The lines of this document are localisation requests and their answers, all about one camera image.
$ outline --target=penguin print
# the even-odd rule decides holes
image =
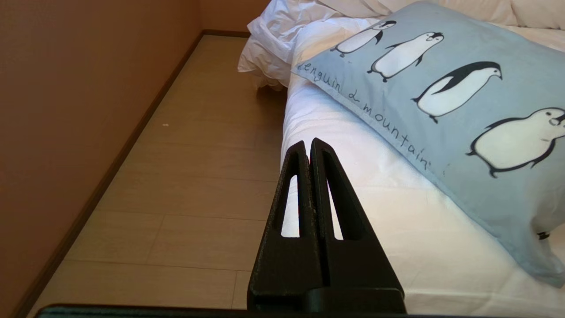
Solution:
[[[555,140],[565,136],[565,110],[544,108],[526,118],[507,118],[487,127],[471,144],[468,156],[478,156],[490,175],[512,171],[547,158]]]
[[[367,73],[379,73],[383,77],[383,82],[416,62],[420,64],[424,53],[444,39],[441,32],[428,32],[410,41],[394,44],[387,49],[393,48],[382,57],[378,58]]]
[[[345,57],[345,54],[357,51],[359,48],[364,46],[365,44],[369,43],[372,38],[375,38],[377,41],[375,45],[379,43],[381,38],[383,37],[383,30],[386,30],[390,27],[393,27],[396,24],[396,21],[386,21],[379,24],[375,24],[372,27],[363,30],[354,36],[348,38],[347,40],[339,43],[335,48],[331,49],[330,51],[339,51],[340,57]]]
[[[502,79],[499,64],[494,62],[467,64],[438,79],[412,100],[437,124],[437,117],[463,106],[491,76]]]

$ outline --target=baby penguin illustration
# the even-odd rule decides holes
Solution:
[[[393,49],[378,58],[367,73],[379,73],[386,83],[388,79],[402,72],[412,63],[416,62],[418,66],[424,53],[443,39],[444,35],[441,32],[428,32],[410,41],[391,45],[387,49]]]
[[[555,140],[565,136],[565,110],[545,108],[526,118],[507,118],[487,127],[471,144],[468,156],[479,156],[490,167],[490,175],[532,168],[549,157]]]
[[[345,57],[345,54],[357,51],[359,48],[369,43],[372,38],[377,39],[375,45],[377,45],[381,38],[383,37],[383,30],[393,27],[396,21],[386,21],[379,24],[375,24],[372,27],[363,30],[354,36],[348,38],[347,40],[339,43],[335,48],[330,51],[338,50],[341,54],[340,57]]]
[[[463,106],[491,76],[502,79],[499,64],[494,62],[467,64],[438,79],[412,100],[437,124],[437,117]]]

